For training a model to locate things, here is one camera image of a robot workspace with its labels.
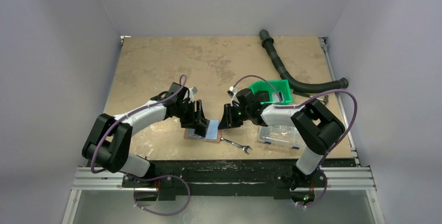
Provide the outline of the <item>green plastic bin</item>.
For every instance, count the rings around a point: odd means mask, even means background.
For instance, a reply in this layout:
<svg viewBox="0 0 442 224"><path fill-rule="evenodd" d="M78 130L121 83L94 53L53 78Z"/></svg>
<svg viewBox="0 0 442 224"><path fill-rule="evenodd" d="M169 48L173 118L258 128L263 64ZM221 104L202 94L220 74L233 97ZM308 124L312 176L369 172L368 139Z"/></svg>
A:
<svg viewBox="0 0 442 224"><path fill-rule="evenodd" d="M270 80L269 83L265 81L257 81L250 85L249 89L258 97L262 104L273 104L271 96L273 92L280 92L283 95L284 100L279 102L279 104L289 105L293 103L291 90L287 80Z"/></svg>

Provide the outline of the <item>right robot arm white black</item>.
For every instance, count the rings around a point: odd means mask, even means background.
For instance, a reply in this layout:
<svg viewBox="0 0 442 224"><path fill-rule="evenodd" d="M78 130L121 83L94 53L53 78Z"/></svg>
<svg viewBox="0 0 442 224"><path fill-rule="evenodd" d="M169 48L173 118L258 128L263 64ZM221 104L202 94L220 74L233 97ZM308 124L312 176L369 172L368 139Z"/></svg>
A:
<svg viewBox="0 0 442 224"><path fill-rule="evenodd" d="M319 100L300 105L262 103L250 89L237 92L224 105L219 130L239 128L245 121L256 126L288 126L297 129L306 148L288 177L291 189L308 187L331 150L347 135L344 124Z"/></svg>

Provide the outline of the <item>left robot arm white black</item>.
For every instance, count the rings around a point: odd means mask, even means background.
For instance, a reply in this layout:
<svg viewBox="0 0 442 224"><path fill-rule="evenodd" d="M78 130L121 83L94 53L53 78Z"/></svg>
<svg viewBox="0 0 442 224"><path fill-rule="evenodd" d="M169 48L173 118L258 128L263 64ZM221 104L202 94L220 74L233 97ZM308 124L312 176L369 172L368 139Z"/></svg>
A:
<svg viewBox="0 0 442 224"><path fill-rule="evenodd" d="M180 126L205 137L213 125L203 112L201 100L193 98L194 89L172 83L164 91L127 113L111 116L100 114L94 122L81 155L90 161L91 170L100 166L109 172L123 172L135 176L143 187L155 182L154 165L147 159L130 154L132 137L150 125L176 117Z"/></svg>

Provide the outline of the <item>brown leather card holder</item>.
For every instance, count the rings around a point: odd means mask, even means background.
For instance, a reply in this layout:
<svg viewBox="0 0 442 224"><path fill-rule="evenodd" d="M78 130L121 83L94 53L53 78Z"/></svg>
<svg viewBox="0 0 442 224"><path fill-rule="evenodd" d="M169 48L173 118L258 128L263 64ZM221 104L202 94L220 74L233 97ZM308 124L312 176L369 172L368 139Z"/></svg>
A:
<svg viewBox="0 0 442 224"><path fill-rule="evenodd" d="M219 142L221 137L221 132L218 130L218 125L219 125L219 120L211 119L205 136L197 135L194 129L185 129L183 138L186 140Z"/></svg>

